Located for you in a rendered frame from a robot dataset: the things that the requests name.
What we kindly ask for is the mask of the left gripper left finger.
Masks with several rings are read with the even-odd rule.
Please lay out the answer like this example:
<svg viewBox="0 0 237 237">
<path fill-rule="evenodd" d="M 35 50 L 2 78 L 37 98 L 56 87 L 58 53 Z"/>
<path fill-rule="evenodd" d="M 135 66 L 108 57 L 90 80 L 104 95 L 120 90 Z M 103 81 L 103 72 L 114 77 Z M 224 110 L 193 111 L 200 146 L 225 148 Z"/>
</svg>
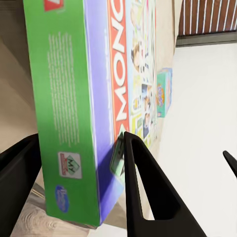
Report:
<svg viewBox="0 0 237 237">
<path fill-rule="evenodd" d="M 39 135 L 0 154 L 0 237 L 10 237 L 42 168 Z"/>
</svg>

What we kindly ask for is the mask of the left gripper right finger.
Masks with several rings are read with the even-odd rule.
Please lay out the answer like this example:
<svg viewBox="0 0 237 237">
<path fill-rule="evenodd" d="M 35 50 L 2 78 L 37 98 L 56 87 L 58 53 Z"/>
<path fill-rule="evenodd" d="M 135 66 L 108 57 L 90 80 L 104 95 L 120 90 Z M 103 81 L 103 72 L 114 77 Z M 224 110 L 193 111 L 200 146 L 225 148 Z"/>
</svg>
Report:
<svg viewBox="0 0 237 237">
<path fill-rule="evenodd" d="M 143 140 L 124 132 L 127 237 L 207 237 Z M 138 169 L 154 219 L 143 217 Z"/>
</svg>

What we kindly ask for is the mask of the board game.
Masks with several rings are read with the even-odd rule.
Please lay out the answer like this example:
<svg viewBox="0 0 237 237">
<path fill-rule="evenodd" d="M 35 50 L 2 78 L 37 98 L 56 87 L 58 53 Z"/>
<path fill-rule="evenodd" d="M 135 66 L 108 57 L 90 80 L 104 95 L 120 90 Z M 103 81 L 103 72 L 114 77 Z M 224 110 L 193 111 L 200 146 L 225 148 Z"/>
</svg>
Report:
<svg viewBox="0 0 237 237">
<path fill-rule="evenodd" d="M 157 117 L 164 118 L 171 105 L 172 68 L 157 71 Z"/>
<path fill-rule="evenodd" d="M 156 0 L 23 0 L 45 213 L 101 226 L 124 132 L 157 140 Z"/>
</svg>

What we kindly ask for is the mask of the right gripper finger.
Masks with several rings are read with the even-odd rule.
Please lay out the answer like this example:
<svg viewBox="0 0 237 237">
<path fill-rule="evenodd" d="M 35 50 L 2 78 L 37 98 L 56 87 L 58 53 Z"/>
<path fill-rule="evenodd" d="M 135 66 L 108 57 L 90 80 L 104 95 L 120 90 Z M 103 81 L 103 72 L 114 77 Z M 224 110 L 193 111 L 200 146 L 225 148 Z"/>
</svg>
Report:
<svg viewBox="0 0 237 237">
<path fill-rule="evenodd" d="M 223 151 L 223 155 L 237 177 L 237 159 L 235 159 L 227 150 Z"/>
</svg>

